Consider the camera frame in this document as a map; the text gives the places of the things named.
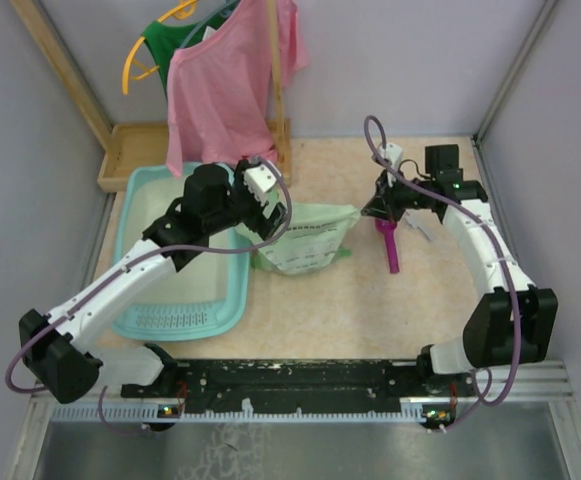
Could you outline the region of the magenta litter scoop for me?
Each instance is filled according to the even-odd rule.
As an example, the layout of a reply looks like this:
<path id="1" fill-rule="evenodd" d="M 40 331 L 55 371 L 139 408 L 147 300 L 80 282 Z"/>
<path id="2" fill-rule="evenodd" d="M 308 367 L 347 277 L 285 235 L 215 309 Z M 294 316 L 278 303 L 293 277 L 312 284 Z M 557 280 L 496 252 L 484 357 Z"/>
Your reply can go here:
<path id="1" fill-rule="evenodd" d="M 384 240 L 389 271 L 391 274 L 398 274 L 400 272 L 400 266 L 395 240 L 395 232 L 398 224 L 387 220 L 375 219 L 374 225 Z"/>

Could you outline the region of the green cat litter bag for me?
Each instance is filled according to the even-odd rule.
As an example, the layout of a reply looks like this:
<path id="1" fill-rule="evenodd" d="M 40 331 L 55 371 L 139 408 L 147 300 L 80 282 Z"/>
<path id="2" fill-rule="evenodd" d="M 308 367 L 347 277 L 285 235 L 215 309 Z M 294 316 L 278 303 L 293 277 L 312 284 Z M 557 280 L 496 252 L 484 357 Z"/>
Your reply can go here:
<path id="1" fill-rule="evenodd" d="M 255 269 L 290 276 L 326 268 L 351 254 L 342 243 L 360 217 L 360 209 L 353 205 L 296 202 L 289 229 L 277 242 L 254 253 L 251 264 Z"/>

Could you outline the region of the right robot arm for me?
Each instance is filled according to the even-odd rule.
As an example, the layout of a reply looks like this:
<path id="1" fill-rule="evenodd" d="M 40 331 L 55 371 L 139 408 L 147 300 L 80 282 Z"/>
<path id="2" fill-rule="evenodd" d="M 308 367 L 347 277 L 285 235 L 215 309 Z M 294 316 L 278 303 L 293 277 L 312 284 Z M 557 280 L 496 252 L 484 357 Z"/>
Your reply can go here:
<path id="1" fill-rule="evenodd" d="M 539 288 L 505 244 L 492 216 L 488 195 L 477 180 L 467 180 L 454 144 L 425 150 L 426 173 L 406 180 L 399 169 L 402 151 L 395 144 L 374 151 L 383 170 L 365 216 L 396 223 L 409 210 L 434 213 L 460 247 L 480 300 L 461 335 L 422 349 L 417 358 L 418 387 L 440 395 L 452 375 L 545 360 L 558 300 Z"/>

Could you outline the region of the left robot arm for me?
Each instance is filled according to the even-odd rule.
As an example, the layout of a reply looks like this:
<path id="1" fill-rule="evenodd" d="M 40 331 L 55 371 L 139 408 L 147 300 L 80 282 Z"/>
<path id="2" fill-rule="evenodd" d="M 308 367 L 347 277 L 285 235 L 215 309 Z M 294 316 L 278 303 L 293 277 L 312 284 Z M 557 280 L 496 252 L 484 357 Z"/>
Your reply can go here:
<path id="1" fill-rule="evenodd" d="M 70 404 L 93 388 L 135 385 L 154 395 L 171 394 L 178 384 L 176 361 L 156 345 L 100 349 L 101 334 L 153 285 L 174 276 L 202 253 L 227 254 L 213 236 L 238 225 L 256 233 L 263 246 L 290 226 L 289 199 L 271 205 L 269 194 L 287 187 L 282 174 L 261 157 L 236 166 L 196 167 L 183 191 L 154 220 L 131 249 L 83 291 L 46 314 L 32 309 L 19 321 L 21 348 L 5 374 L 7 387 L 23 363 L 59 403 Z"/>

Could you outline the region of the grey plastic bag clip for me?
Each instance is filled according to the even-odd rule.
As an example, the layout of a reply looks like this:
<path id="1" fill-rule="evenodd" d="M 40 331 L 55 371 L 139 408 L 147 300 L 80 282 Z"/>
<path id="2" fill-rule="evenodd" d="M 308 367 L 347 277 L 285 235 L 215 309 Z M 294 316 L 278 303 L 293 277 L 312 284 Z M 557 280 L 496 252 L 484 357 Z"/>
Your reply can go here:
<path id="1" fill-rule="evenodd" d="M 413 230 L 418 231 L 428 242 L 434 242 L 434 233 L 429 229 L 425 218 L 418 211 L 407 210 L 404 214 L 406 224 Z"/>

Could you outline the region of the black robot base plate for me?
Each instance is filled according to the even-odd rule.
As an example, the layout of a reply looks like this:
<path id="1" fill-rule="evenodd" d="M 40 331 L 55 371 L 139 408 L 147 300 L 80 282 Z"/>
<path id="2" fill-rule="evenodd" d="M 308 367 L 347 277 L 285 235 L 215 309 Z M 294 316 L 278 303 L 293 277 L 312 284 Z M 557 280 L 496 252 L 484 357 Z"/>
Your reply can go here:
<path id="1" fill-rule="evenodd" d="M 400 360 L 178 360 L 149 386 L 121 387 L 125 399 L 173 398 L 190 414 L 399 413 L 410 397 L 472 394 L 465 374 L 425 377 Z"/>

